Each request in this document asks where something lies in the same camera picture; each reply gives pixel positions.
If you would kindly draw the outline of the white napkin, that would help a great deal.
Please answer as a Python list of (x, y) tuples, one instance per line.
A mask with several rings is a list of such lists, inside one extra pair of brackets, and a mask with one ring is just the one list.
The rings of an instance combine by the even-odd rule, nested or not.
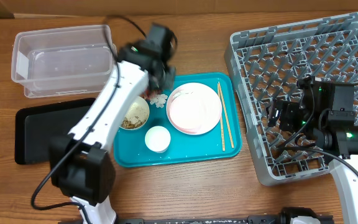
[(166, 94), (154, 95), (150, 98), (150, 104), (157, 108), (163, 108), (167, 102), (168, 96)]

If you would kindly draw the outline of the small white cup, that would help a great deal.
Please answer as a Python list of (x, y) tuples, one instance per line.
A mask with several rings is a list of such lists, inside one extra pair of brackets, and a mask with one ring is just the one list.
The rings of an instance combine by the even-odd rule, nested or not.
[(145, 134), (145, 145), (148, 149), (156, 153), (165, 152), (171, 141), (171, 135), (167, 128), (154, 126)]

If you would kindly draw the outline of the pink shallow bowl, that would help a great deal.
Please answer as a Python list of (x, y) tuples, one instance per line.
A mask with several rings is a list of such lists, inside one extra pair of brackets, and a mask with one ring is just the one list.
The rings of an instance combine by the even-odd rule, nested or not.
[(204, 112), (200, 93), (176, 94), (170, 104), (169, 117), (179, 130), (195, 133), (202, 127)]

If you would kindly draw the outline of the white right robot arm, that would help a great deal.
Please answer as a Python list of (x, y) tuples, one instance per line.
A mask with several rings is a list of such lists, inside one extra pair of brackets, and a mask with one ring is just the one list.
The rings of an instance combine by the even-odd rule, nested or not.
[(268, 125), (291, 131), (298, 142), (304, 136), (307, 145), (284, 144), (280, 151), (306, 151), (324, 156), (341, 198), (344, 220), (358, 223), (358, 126), (348, 101), (338, 107), (326, 100), (303, 100), (299, 103), (274, 100), (267, 108)]

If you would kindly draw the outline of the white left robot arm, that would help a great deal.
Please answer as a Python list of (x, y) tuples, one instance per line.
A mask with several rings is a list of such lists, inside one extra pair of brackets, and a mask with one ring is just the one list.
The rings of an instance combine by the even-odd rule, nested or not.
[(168, 27), (153, 23), (148, 34), (114, 52), (107, 83), (84, 117), (64, 136), (49, 144), (50, 180), (68, 205), (78, 207), (83, 223), (115, 223), (109, 194), (116, 172), (110, 152), (115, 135), (131, 104), (143, 93), (172, 88), (176, 68), (167, 63), (178, 40)]

